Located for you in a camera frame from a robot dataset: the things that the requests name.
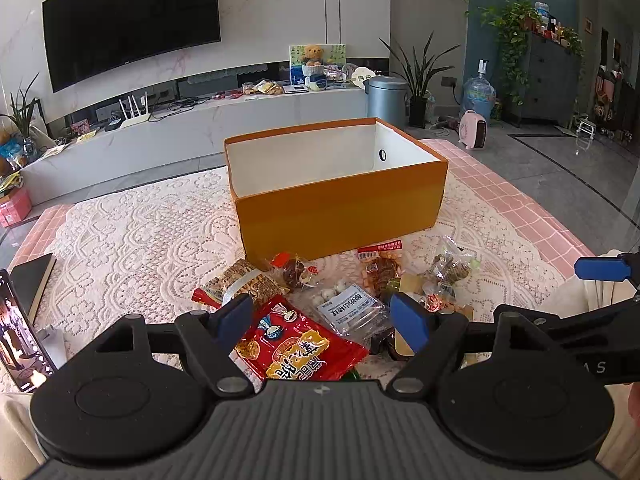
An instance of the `teddy bear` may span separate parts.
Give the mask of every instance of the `teddy bear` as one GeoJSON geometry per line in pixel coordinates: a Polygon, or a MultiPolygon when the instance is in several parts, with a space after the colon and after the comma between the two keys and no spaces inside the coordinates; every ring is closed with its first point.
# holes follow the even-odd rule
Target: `teddy bear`
{"type": "Polygon", "coordinates": [[[320,45],[305,45],[302,63],[307,66],[322,65],[322,47],[320,45]]]}

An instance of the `white lace rug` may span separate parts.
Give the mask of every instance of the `white lace rug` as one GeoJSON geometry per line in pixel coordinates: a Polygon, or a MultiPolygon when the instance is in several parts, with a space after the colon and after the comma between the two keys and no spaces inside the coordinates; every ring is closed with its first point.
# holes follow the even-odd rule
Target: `white lace rug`
{"type": "MultiPolygon", "coordinates": [[[[481,262],[458,294],[473,305],[476,320],[491,321],[501,303],[536,308],[564,282],[508,220],[450,173],[436,226],[403,237],[414,270],[426,269],[439,235],[450,235],[481,262]]],[[[79,203],[49,251],[58,261],[35,324],[61,328],[69,356],[124,314],[171,322],[196,307],[190,300],[196,286],[243,255],[226,168],[79,203]]],[[[354,251],[317,263],[321,272],[360,280],[354,251]]],[[[370,356],[358,371],[386,384],[399,367],[388,357],[370,356]]],[[[0,390],[15,391],[2,373],[0,390]]]]}

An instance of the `black tv screen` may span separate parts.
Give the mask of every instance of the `black tv screen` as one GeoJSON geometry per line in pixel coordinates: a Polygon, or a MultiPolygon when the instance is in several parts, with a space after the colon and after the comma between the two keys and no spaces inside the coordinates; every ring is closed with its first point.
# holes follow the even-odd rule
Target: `black tv screen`
{"type": "Polygon", "coordinates": [[[46,0],[53,91],[171,50],[220,41],[218,0],[46,0]]]}

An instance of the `floor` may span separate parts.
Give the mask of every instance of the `floor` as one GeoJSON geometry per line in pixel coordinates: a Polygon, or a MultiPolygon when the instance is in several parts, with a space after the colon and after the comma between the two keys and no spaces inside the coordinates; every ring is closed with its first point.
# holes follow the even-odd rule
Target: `floor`
{"type": "MultiPolygon", "coordinates": [[[[417,139],[447,139],[450,130],[408,128],[417,139]]],[[[638,157],[605,137],[577,146],[575,137],[549,125],[490,125],[484,150],[470,155],[517,189],[536,200],[593,253],[612,248],[630,251],[640,243],[640,172],[638,157]]],[[[39,204],[17,226],[0,231],[0,267],[11,262],[33,223],[48,207],[77,203],[112,192],[142,186],[224,165],[220,155],[203,156],[78,190],[39,204]]]]}

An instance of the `phone screen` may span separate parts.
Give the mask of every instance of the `phone screen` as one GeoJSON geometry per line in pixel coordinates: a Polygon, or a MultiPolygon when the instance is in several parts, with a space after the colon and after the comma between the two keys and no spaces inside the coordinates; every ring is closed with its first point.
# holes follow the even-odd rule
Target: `phone screen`
{"type": "Polygon", "coordinates": [[[56,371],[18,306],[5,269],[0,269],[0,360],[22,392],[33,391],[56,371]]]}

